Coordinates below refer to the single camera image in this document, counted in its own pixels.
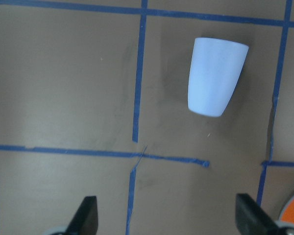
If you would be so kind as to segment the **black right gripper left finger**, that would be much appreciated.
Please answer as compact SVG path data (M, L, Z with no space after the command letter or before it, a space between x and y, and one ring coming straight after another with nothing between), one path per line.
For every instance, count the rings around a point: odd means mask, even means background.
M98 204L96 196L86 196L65 230L66 235L96 235Z

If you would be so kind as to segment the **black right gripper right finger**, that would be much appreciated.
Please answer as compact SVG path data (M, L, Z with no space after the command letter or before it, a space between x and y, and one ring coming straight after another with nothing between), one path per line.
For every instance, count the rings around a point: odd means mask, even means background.
M247 193L238 193L235 223L241 235L279 235L280 228Z

